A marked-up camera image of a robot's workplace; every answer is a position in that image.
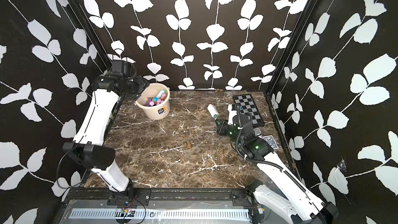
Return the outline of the green white scrub brush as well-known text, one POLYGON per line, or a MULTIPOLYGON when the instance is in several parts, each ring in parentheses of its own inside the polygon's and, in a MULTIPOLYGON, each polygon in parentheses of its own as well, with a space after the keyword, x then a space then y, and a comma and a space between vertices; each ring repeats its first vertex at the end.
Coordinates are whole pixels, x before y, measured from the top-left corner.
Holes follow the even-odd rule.
POLYGON ((220 123, 220 120, 218 119, 219 113, 218 113, 217 109, 212 104, 208 105, 207 110, 209 111, 210 115, 215 120, 215 122, 220 123))

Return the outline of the purple trowel pink handle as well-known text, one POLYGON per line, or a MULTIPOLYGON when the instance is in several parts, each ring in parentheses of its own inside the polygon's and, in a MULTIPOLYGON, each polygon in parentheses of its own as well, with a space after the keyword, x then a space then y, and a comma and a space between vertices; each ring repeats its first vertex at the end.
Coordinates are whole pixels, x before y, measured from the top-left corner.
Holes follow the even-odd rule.
POLYGON ((154 105, 155 101, 153 100, 153 98, 148 97, 145 106, 154 106, 154 105))

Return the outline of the light blue trowel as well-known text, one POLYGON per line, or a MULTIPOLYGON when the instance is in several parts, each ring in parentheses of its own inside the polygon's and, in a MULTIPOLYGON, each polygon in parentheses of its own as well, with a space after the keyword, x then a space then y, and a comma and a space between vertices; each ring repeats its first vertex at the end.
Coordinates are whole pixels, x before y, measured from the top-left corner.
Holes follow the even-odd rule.
POLYGON ((157 101, 157 99, 161 96, 161 94, 162 93, 166 93, 166 91, 165 90, 160 90, 160 92, 153 98, 153 100, 156 102, 157 101))

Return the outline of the purple square trowel front row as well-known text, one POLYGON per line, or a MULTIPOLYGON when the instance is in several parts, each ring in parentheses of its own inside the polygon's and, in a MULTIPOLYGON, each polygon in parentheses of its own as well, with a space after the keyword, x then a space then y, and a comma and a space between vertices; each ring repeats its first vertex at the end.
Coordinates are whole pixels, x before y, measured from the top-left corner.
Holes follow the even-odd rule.
POLYGON ((156 105, 161 104, 162 102, 164 102, 165 98, 167 97, 166 93, 162 93, 161 96, 157 99, 156 101, 156 105))

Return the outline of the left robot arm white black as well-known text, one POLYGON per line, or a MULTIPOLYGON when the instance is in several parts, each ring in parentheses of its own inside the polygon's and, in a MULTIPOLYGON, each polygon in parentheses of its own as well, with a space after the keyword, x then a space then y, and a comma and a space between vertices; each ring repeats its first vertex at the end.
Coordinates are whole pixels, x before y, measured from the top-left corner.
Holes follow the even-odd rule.
POLYGON ((63 151, 77 164, 99 176, 111 191, 127 194, 131 186, 116 163, 114 149, 105 147, 108 135, 124 100, 137 100, 149 87, 148 80, 137 75, 128 59, 114 60, 105 75, 92 83, 92 100, 83 124, 63 151))

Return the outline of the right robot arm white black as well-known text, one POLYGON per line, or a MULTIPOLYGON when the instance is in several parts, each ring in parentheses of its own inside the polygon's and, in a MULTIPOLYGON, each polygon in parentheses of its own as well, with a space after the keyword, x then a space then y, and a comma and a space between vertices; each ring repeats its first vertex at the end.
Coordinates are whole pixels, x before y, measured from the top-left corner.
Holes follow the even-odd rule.
POLYGON ((337 219, 337 207, 315 196, 290 172, 267 141, 255 135, 248 116, 237 114, 231 125, 218 119, 218 114, 212 117, 217 133, 234 141, 237 154, 256 164, 281 191, 278 194, 259 180, 254 181, 247 189, 258 206, 269 208, 288 224, 331 224, 337 219))

